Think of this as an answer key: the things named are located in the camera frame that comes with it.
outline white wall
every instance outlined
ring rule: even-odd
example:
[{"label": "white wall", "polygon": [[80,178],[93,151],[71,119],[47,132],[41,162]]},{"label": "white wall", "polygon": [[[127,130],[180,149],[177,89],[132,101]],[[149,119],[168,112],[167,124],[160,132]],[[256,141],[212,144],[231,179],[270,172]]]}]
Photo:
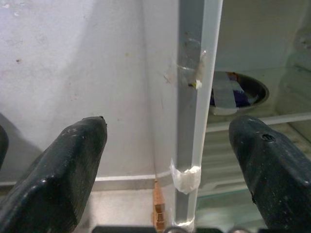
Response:
[{"label": "white wall", "polygon": [[216,70],[281,67],[308,0],[224,0]]},{"label": "white wall", "polygon": [[140,0],[1,0],[0,181],[18,178],[62,131],[102,115],[98,176],[154,174]]}]

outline floor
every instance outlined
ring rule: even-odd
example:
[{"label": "floor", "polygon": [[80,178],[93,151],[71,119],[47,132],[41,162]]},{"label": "floor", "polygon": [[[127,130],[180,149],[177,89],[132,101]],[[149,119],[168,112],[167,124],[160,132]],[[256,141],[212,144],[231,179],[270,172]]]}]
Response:
[{"label": "floor", "polygon": [[97,225],[151,226],[152,190],[91,192],[74,233],[90,233]]}]

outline white tape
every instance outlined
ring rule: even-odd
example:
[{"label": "white tape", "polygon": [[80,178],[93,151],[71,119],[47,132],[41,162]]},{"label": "white tape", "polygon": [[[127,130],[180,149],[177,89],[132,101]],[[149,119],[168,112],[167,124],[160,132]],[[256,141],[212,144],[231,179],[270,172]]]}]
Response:
[{"label": "white tape", "polygon": [[188,194],[199,187],[201,181],[200,166],[193,166],[191,169],[181,172],[175,168],[174,161],[172,159],[170,169],[174,186],[179,192]]},{"label": "white tape", "polygon": [[194,218],[187,222],[176,223],[172,221],[173,226],[178,226],[185,229],[187,232],[192,232],[194,230]]}]

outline circular hole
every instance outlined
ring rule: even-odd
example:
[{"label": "circular hole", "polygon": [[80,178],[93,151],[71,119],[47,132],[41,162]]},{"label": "circular hole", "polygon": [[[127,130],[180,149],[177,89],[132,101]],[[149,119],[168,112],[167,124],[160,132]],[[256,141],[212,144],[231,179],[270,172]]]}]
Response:
[{"label": "circular hole", "polygon": [[263,134],[262,136],[261,136],[261,138],[263,139],[263,140],[265,140],[265,141],[268,141],[268,142],[275,142],[276,141],[276,139],[272,136],[272,135],[270,135],[270,134]]}]

